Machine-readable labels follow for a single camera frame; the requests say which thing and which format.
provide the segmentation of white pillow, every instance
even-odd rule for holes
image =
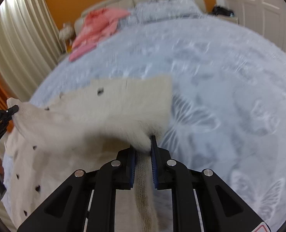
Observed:
[[[131,27],[131,26],[136,26],[139,23],[139,20],[136,16],[136,11],[135,9],[129,9],[128,10],[130,12],[130,15],[125,17],[125,18],[120,18],[118,21],[118,25],[117,25],[117,29],[118,30],[123,30],[127,27]]]
[[[150,0],[135,7],[139,23],[174,18],[201,18],[203,13],[194,0]]]

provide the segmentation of white door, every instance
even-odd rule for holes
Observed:
[[[225,0],[243,25],[286,52],[286,3],[284,0]]]

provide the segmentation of pink towel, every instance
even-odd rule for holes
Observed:
[[[118,20],[130,13],[124,9],[104,8],[89,12],[86,16],[82,31],[74,40],[69,61],[81,57],[94,49],[102,41],[116,32]]]

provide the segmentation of beige curtain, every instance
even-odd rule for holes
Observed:
[[[0,6],[0,73],[28,101],[64,51],[45,0],[4,0]]]

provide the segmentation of light blue bedspread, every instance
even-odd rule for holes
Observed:
[[[91,79],[163,73],[174,96],[158,145],[190,169],[213,169],[277,231],[286,220],[286,54],[260,35],[211,17],[127,28],[61,62],[31,102],[44,106]],[[12,159],[3,165],[9,188]],[[171,231],[169,192],[155,195],[160,228]]]

